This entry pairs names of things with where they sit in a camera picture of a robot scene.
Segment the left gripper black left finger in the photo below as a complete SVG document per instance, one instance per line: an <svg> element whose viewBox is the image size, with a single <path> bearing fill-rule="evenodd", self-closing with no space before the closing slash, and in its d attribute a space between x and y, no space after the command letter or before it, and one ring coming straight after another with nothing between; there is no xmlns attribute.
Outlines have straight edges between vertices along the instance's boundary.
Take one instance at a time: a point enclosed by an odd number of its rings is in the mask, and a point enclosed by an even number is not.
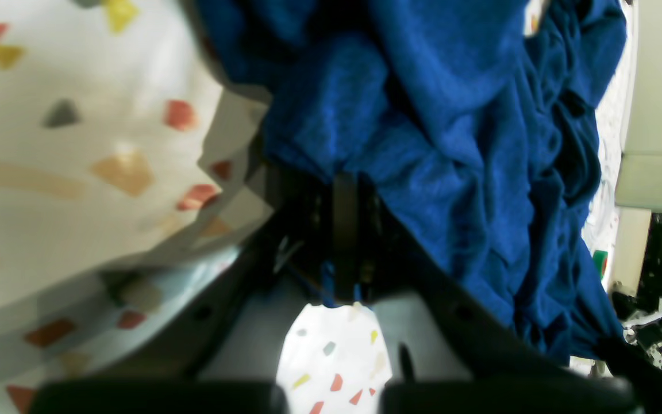
<svg viewBox="0 0 662 414"><path fill-rule="evenodd" d="M144 345L42 388L31 413L288 413L275 380L310 303L342 304L342 175L307 182L236 261Z"/></svg>

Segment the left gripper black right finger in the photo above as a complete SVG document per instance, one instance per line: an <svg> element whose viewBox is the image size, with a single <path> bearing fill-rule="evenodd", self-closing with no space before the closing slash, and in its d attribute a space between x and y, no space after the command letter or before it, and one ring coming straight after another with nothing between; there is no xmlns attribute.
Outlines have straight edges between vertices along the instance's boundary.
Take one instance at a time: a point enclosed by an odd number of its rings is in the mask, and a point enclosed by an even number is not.
<svg viewBox="0 0 662 414"><path fill-rule="evenodd" d="M354 175L334 179L334 301L376 312L397 346L381 413L662 413L662 370L621 340L586 379L502 327Z"/></svg>

